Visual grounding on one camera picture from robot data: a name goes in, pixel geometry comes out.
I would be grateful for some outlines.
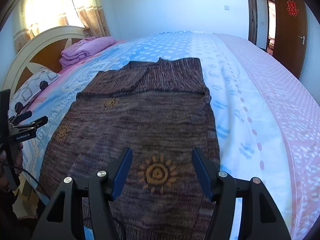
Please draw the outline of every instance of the floor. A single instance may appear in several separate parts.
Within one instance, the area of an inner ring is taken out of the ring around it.
[[[36,206],[23,201],[20,197],[17,198],[16,202],[12,205],[12,208],[18,218],[24,216],[35,216],[37,209]]]
[[[273,54],[273,49],[270,48],[270,46],[267,47],[267,53],[272,56]]]

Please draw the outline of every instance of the black cable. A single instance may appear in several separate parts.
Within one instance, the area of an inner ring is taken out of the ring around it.
[[[40,185],[40,183],[35,179],[35,177],[33,177],[29,171],[26,171],[24,168],[20,168],[20,167],[17,167],[17,166],[13,166],[13,165],[9,165],[9,164],[6,164],[2,161],[0,161],[0,163],[4,166],[7,166],[9,168],[14,168],[14,169],[17,169],[17,170],[20,170],[20,171],[23,171],[25,172],[26,174],[28,174],[36,183],[37,185],[39,186],[39,188],[43,191],[44,195],[50,200],[50,196],[49,194],[44,190],[44,188]]]
[[[113,220],[116,221],[118,223],[118,225],[120,226],[120,229],[121,229],[121,232],[122,232],[122,240],[126,240],[127,235],[126,235],[125,228],[124,228],[123,224],[118,219],[116,219],[115,217],[113,217]]]
[[[126,235],[126,231],[125,231],[125,228],[124,228],[123,224],[118,219],[116,219],[115,217],[112,217],[112,218],[120,226],[121,233],[122,233],[122,240],[126,240],[127,239],[127,235]],[[91,217],[85,217],[85,218],[83,218],[83,221],[88,221],[90,219],[91,219]]]

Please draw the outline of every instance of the human hand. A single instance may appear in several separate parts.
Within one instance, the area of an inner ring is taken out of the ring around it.
[[[18,154],[15,159],[14,166],[22,168],[22,161],[23,161],[23,157],[22,157],[23,144],[22,143],[19,143],[18,149],[19,150],[18,150]],[[6,152],[2,151],[0,153],[0,161],[4,161],[6,158],[7,158]],[[14,169],[14,171],[16,174],[20,174],[22,172],[21,170],[17,170],[17,169]],[[4,173],[2,164],[0,164],[0,190],[10,191],[9,182],[8,182],[6,174]]]

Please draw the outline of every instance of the white wall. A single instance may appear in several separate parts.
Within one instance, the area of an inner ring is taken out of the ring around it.
[[[268,3],[267,3],[267,0],[257,0],[257,8],[258,8],[257,46],[259,48],[266,49],[267,38],[268,38]]]
[[[308,37],[300,82],[320,105],[320,24],[306,5]]]
[[[15,57],[16,52],[13,44],[11,14],[0,32],[0,89],[3,86],[7,71]]]
[[[101,0],[101,2],[110,32],[116,39],[180,30],[226,33],[248,39],[248,0]],[[224,9],[225,5],[229,6],[229,11]]]

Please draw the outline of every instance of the wooden door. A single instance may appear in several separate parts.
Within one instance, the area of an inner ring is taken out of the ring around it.
[[[307,14],[303,0],[275,0],[276,37],[273,57],[300,77],[307,45]]]
[[[257,45],[257,34],[258,34],[258,10],[257,0],[250,0],[251,19],[249,26],[249,41],[254,45]]]

